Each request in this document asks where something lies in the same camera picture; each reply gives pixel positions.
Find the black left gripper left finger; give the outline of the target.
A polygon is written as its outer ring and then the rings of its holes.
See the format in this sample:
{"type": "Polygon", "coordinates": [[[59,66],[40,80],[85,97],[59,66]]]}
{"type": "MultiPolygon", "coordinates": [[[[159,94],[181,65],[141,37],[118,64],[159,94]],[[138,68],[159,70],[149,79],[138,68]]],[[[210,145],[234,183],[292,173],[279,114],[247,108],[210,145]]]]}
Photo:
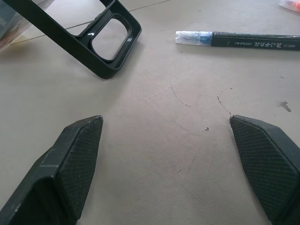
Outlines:
{"type": "Polygon", "coordinates": [[[75,225],[93,180],[103,127],[100,115],[65,127],[0,211],[2,225],[75,225]]]}

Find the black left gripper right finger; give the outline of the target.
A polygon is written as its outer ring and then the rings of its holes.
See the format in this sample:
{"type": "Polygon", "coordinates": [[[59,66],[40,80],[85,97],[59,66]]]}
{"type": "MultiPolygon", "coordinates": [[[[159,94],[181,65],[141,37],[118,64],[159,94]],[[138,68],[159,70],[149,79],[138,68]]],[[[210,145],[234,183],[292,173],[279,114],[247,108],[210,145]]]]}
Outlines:
{"type": "Polygon", "coordinates": [[[300,223],[300,149],[279,127],[233,115],[230,125],[249,184],[274,225],[300,223]]]}

